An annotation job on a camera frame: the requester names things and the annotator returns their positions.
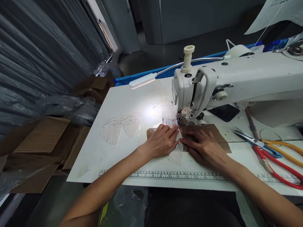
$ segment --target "machine knob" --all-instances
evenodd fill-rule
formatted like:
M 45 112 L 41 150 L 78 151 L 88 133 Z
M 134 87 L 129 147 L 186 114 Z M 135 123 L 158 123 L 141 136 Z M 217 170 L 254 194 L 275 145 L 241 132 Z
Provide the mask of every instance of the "machine knob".
M 217 101 L 222 101 L 224 99 L 227 98 L 227 93 L 226 91 L 219 91 L 217 92 L 215 95 L 214 95 L 214 98 L 217 100 Z
M 198 124 L 199 126 L 206 125 L 206 121 L 204 121 L 204 120 L 199 120 L 199 121 L 197 121 L 197 124 Z

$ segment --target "red scissors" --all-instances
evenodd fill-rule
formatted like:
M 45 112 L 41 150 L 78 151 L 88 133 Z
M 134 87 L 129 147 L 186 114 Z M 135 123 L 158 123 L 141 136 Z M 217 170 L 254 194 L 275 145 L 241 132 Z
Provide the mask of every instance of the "red scissors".
M 302 184 L 302 182 L 303 182 L 303 176 L 300 173 L 298 173 L 294 169 L 290 168 L 289 166 L 285 165 L 284 163 L 279 162 L 277 159 L 275 159 L 274 157 L 272 157 L 265 150 L 261 149 L 261 147 L 258 145 L 258 142 L 261 142 L 261 141 L 254 139 L 253 137 L 249 136 L 248 134 L 244 133 L 242 130 L 240 130 L 238 128 L 236 128 L 236 130 L 233 130 L 233 131 L 240 138 L 244 139 L 245 141 L 249 142 L 252 145 L 252 148 L 255 151 L 256 155 L 258 156 L 261 165 L 266 169 L 267 172 L 269 172 L 273 177 L 275 177 L 276 179 L 278 179 L 282 183 L 284 183 L 284 184 L 286 184 L 286 185 L 288 185 L 288 186 L 290 186 L 292 188 L 303 190 L 303 184 Z M 282 178 L 281 176 L 279 176 L 271 168 L 271 166 L 269 165 L 269 163 L 266 160 L 266 158 L 270 159 L 274 163 L 276 163 L 279 166 L 281 166 L 283 169 L 285 169 L 288 172 L 290 172 L 292 175 L 296 176 L 299 179 L 300 184 L 290 183 L 289 181 L 287 181 L 284 178 Z

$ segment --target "lace appliqué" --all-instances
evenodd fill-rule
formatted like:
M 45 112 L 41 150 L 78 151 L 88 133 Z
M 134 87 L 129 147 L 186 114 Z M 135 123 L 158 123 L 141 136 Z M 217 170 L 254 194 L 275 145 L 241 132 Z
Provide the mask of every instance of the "lace appliqué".
M 182 138 L 181 132 L 178 133 L 176 141 Z M 182 164 L 183 144 L 179 142 L 173 151 L 166 158 L 174 164 Z
M 165 87 L 161 85 L 160 79 L 153 82 L 153 87 L 149 93 L 158 97 L 168 97 L 168 92 L 166 91 Z
M 175 120 L 176 114 L 173 109 L 173 103 L 167 98 L 164 100 L 152 104 L 152 110 L 155 117 Z
M 116 145 L 122 128 L 129 138 L 133 138 L 140 125 L 140 116 L 140 113 L 134 113 L 106 121 L 103 125 L 103 139 L 111 145 Z

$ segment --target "ruler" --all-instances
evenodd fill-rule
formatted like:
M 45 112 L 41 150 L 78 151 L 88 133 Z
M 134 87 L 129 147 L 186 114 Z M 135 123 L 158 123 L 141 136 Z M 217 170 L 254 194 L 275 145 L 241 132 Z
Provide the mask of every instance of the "ruler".
M 98 177 L 105 173 L 107 169 L 100 169 Z M 260 180 L 267 185 L 285 185 L 278 179 L 272 177 L 269 173 L 255 174 Z M 280 175 L 287 181 L 300 184 L 299 179 L 291 174 Z M 165 171 L 165 170 L 137 170 L 127 179 L 137 180 L 163 180 L 163 181 L 188 181 L 201 183 L 226 183 L 231 184 L 228 178 L 212 171 L 197 172 L 197 171 Z

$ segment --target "cardboard box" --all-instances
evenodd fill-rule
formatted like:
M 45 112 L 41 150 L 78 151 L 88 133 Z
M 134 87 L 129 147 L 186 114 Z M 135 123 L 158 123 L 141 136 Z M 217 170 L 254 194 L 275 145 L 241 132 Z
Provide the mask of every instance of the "cardboard box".
M 0 143 L 0 171 L 23 182 L 10 192 L 42 192 L 60 165 L 72 167 L 89 129 L 43 117 L 11 131 Z
M 106 77 L 93 76 L 78 84 L 74 91 L 71 92 L 72 96 L 91 96 L 96 99 L 96 102 L 102 104 L 107 92 L 111 87 L 115 86 L 114 77 L 111 72 L 108 72 Z
M 78 135 L 70 150 L 70 154 L 69 154 L 67 160 L 65 161 L 64 166 L 62 167 L 62 170 L 71 170 L 72 169 L 90 129 L 91 128 L 87 127 L 87 126 L 83 126 L 83 127 L 79 128 Z

